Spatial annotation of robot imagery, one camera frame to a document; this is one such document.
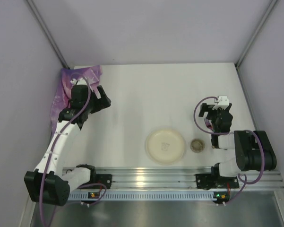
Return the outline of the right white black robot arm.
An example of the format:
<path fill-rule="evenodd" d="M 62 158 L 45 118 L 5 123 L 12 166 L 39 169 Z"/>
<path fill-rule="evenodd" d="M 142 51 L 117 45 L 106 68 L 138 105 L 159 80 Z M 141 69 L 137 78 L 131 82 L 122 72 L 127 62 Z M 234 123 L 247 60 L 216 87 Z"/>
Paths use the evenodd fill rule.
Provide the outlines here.
<path fill-rule="evenodd" d="M 211 167 L 212 178 L 228 182 L 238 179 L 246 185 L 257 183 L 264 171 L 274 170 L 277 159 L 265 131 L 230 131 L 233 116 L 232 104 L 221 107 L 199 102 L 194 109 L 193 120 L 203 132 L 211 135 L 211 145 L 216 149 L 232 149 L 235 156 Z"/>

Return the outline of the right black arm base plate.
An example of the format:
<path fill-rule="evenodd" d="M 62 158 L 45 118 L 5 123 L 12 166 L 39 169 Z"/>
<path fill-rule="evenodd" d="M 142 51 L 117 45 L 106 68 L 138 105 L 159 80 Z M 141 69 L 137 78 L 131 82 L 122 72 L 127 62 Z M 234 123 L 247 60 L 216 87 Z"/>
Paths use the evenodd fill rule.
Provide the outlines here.
<path fill-rule="evenodd" d="M 198 189 L 238 189 L 239 183 L 237 177 L 221 177 L 213 174 L 196 174 L 196 184 Z"/>

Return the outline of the purple Elsa cloth placemat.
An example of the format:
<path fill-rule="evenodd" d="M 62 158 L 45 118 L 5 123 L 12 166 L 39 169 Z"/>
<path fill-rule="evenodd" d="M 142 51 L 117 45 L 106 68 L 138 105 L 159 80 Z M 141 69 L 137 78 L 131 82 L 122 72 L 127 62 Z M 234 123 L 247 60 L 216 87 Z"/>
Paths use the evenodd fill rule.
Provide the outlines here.
<path fill-rule="evenodd" d="M 60 112 L 69 107 L 69 100 L 71 98 L 71 89 L 74 86 L 75 81 L 79 81 L 84 76 L 93 91 L 96 91 L 96 87 L 100 85 L 100 76 L 102 75 L 102 67 L 100 65 L 85 67 L 80 69 L 61 69 L 60 81 L 58 83 L 56 93 L 52 102 L 50 110 L 50 119 L 52 123 L 52 134 L 56 131 L 58 117 Z"/>

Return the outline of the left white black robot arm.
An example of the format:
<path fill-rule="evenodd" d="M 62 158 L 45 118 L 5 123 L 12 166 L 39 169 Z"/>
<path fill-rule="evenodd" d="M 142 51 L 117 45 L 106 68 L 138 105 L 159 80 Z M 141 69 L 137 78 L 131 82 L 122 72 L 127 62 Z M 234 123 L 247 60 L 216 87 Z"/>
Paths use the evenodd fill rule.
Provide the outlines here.
<path fill-rule="evenodd" d="M 72 143 L 81 132 L 90 114 L 111 106 L 111 100 L 101 85 L 96 87 L 100 97 L 87 85 L 74 85 L 70 107 L 58 117 L 54 136 L 34 171 L 26 172 L 24 182 L 33 202 L 63 206 L 72 191 L 82 186 L 99 186 L 94 166 L 80 164 L 64 174 L 63 166 Z"/>

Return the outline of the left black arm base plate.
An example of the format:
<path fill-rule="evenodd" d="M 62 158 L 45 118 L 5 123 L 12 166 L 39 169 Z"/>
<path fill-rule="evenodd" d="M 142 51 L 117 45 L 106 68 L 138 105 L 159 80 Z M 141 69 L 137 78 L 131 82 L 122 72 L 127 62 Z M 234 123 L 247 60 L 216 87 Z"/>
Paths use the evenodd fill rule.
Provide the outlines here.
<path fill-rule="evenodd" d="M 112 175 L 111 174 L 95 174 L 90 183 L 102 183 L 107 189 L 111 188 L 112 185 Z"/>

